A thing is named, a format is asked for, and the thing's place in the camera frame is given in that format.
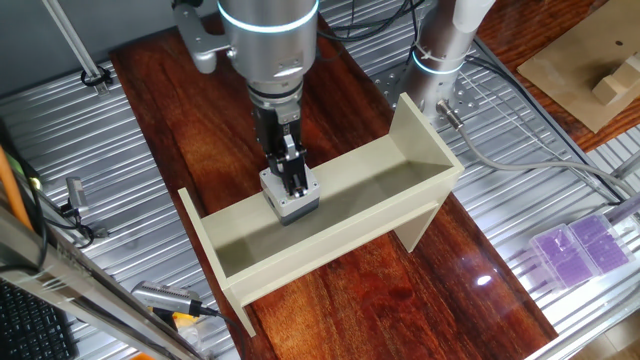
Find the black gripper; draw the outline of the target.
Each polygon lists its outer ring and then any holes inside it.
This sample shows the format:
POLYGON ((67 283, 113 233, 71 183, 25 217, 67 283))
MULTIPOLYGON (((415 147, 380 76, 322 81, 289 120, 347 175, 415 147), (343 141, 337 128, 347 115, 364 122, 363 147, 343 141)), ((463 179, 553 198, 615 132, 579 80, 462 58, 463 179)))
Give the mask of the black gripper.
POLYGON ((271 173, 284 184, 290 197, 307 194, 308 184, 301 144, 301 99, 267 98, 251 94, 258 141, 271 173))

